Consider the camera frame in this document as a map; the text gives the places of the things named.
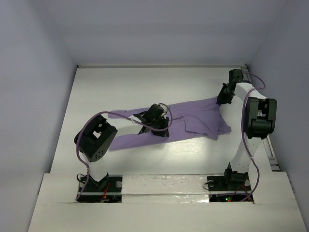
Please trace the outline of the purple t shirt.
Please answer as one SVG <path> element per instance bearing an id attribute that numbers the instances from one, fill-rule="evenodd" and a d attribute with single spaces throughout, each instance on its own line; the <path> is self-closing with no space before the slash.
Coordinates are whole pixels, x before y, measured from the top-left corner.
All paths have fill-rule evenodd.
<path id="1" fill-rule="evenodd" d="M 150 132 L 121 135 L 114 138 L 110 150 L 171 143 L 202 136 L 217 140 L 219 135 L 231 132 L 220 113 L 216 97 L 172 104 L 169 109 L 173 117 L 169 137 L 155 136 Z"/>

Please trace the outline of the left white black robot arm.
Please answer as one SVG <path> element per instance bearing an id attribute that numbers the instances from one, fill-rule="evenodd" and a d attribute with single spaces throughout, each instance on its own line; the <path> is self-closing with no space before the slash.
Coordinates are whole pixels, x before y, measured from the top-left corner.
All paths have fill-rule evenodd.
<path id="1" fill-rule="evenodd" d="M 104 190 L 109 183 L 109 175 L 104 177 L 96 174 L 91 177 L 90 162 L 101 159 L 112 144 L 118 130 L 112 126 L 103 114 L 111 114 L 120 118 L 131 120 L 142 126 L 140 134 L 151 132 L 155 136 L 168 138 L 169 128 L 173 122 L 173 115 L 169 107 L 165 104 L 153 104 L 148 110 L 136 113 L 131 119 L 120 113 L 103 111 L 92 116 L 74 138 L 76 145 L 77 159 L 85 165 L 87 169 L 86 180 L 83 181 L 85 189 L 89 185 L 97 191 Z"/>

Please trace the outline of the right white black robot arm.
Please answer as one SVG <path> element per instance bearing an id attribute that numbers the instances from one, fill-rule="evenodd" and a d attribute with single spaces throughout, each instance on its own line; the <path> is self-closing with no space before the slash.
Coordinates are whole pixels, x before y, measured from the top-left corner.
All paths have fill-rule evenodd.
<path id="1" fill-rule="evenodd" d="M 249 166 L 262 140 L 275 129 L 277 101 L 267 98 L 246 81 L 240 69 L 229 71 L 217 97 L 217 104 L 230 104 L 234 96 L 243 101 L 241 111 L 241 142 L 223 176 L 217 176 L 211 191 L 235 191 L 249 183 Z"/>

